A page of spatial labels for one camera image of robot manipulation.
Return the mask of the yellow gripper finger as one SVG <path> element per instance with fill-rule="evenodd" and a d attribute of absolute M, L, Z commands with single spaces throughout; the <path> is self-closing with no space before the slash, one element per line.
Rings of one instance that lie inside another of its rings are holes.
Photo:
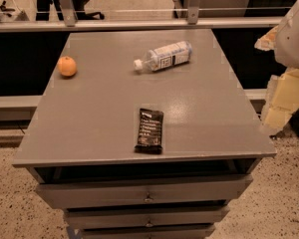
<path fill-rule="evenodd" d="M 265 35 L 259 38 L 254 47 L 261 51 L 271 51 L 276 48 L 276 35 L 278 27 L 275 26 L 270 29 Z"/>
<path fill-rule="evenodd" d="M 272 75 L 266 90 L 261 123 L 268 131 L 280 131 L 299 110 L 299 69 L 288 68 Z"/>

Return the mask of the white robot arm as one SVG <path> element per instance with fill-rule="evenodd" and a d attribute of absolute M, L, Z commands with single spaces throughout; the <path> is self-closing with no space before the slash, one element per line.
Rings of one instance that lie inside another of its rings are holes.
<path fill-rule="evenodd" d="M 280 77 L 270 78 L 260 117 L 262 129 L 276 134 L 299 110 L 299 0 L 276 27 L 256 41 L 254 47 L 272 50 L 275 61 L 286 67 Z"/>

